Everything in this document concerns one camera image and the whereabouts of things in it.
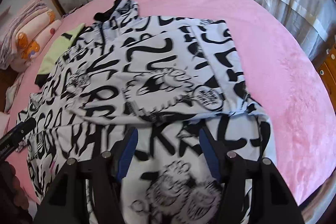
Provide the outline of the person's left hand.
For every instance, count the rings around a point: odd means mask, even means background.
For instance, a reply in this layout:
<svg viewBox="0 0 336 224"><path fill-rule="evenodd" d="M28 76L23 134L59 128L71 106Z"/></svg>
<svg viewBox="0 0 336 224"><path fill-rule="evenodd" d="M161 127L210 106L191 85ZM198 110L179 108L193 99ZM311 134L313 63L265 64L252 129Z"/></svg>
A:
<svg viewBox="0 0 336 224"><path fill-rule="evenodd" d="M21 207L23 210L29 208L29 200L22 189L19 179L16 176L16 170L13 165L4 161L1 164L1 175L5 179L6 186L9 187L14 195L12 200L15 206Z"/></svg>

